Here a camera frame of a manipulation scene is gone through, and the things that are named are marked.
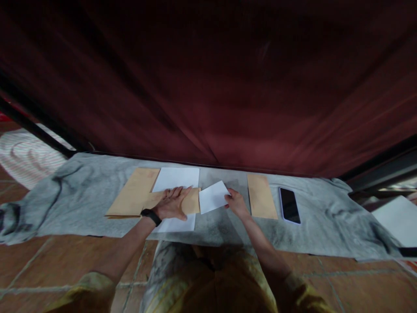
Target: fabric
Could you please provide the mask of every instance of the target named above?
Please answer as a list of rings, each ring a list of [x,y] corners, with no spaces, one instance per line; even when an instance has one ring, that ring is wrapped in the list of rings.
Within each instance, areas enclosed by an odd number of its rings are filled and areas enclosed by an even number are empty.
[[[235,254],[225,261],[221,270],[212,271],[201,261],[195,260],[195,255],[194,260],[186,263],[174,261],[178,257],[185,260],[181,252],[187,247],[183,244],[162,244],[164,247],[159,249],[152,265],[140,312],[277,312],[274,296],[261,266],[251,255],[245,252]],[[167,271],[173,268],[170,266],[172,261],[177,267],[175,272]],[[154,287],[152,276],[155,275],[160,277],[163,284],[149,298],[148,290]],[[103,285],[98,285],[97,278],[92,280],[89,276],[103,275],[87,274],[81,279],[83,288],[78,285],[73,287],[44,312],[67,312],[69,305],[77,312],[98,309],[100,312],[109,312],[111,302],[105,300],[105,297],[112,299],[114,296],[114,291],[109,296],[109,279],[103,277]],[[92,282],[90,286],[85,286],[84,282],[87,280]],[[282,285],[290,292],[291,312],[306,312],[307,309],[309,312],[333,312],[311,286],[294,274],[290,274]],[[103,304],[98,307],[97,303],[100,301]]]
[[[0,68],[97,151],[332,178],[417,133],[416,15],[409,0],[3,1]]]
[[[76,234],[124,236],[138,219],[107,219],[109,207],[137,167],[185,167],[181,164],[78,153],[40,181],[22,201],[1,206],[0,241],[20,243],[33,236]],[[247,172],[200,167],[199,187],[222,180],[240,192],[250,209]],[[384,260],[400,256],[390,235],[371,213],[348,196],[340,180],[266,175],[279,210],[278,188],[295,192],[301,225],[255,218],[279,250],[327,256]],[[195,231],[153,233],[149,239],[200,246],[250,246],[241,221],[224,207],[197,214]]]
[[[73,148],[42,124],[37,124],[68,149]],[[25,129],[7,132],[0,137],[0,164],[18,183],[32,190],[52,175],[66,158]]]

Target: hand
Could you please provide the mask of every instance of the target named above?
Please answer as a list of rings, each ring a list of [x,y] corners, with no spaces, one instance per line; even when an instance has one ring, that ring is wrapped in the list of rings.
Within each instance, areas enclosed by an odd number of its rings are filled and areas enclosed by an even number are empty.
[[[227,190],[230,192],[231,196],[225,195],[225,200],[227,201],[225,208],[230,208],[240,219],[250,216],[249,211],[246,208],[245,201],[243,200],[243,196],[232,188],[228,188]]]
[[[187,216],[181,209],[181,202],[188,195],[191,186],[181,193],[182,187],[176,187],[172,190],[165,190],[161,201],[152,209],[160,219],[173,218],[186,221]]]

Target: sleeve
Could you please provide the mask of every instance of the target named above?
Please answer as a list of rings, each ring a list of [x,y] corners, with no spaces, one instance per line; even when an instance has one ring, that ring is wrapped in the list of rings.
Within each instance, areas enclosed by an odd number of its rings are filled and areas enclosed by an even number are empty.
[[[291,293],[292,312],[335,312],[312,286],[293,273],[285,279],[285,286]]]
[[[115,291],[116,284],[110,278],[90,272],[62,298],[48,305],[43,312],[110,312]]]

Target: watch strap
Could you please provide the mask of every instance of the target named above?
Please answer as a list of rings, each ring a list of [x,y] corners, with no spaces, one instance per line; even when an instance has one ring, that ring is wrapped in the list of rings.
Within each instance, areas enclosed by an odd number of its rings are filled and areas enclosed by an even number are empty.
[[[159,224],[162,222],[162,220],[159,218],[158,215],[156,215],[156,213],[150,209],[144,209],[140,215],[142,216],[147,216],[149,217],[151,220],[153,220],[156,224],[156,227],[159,226]]]

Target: dark red curtain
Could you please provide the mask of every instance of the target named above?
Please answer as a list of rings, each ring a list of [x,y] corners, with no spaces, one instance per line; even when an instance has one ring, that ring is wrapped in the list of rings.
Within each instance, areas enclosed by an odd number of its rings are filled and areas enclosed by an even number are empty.
[[[416,1],[3,1],[0,67],[96,150],[339,176],[417,130]]]

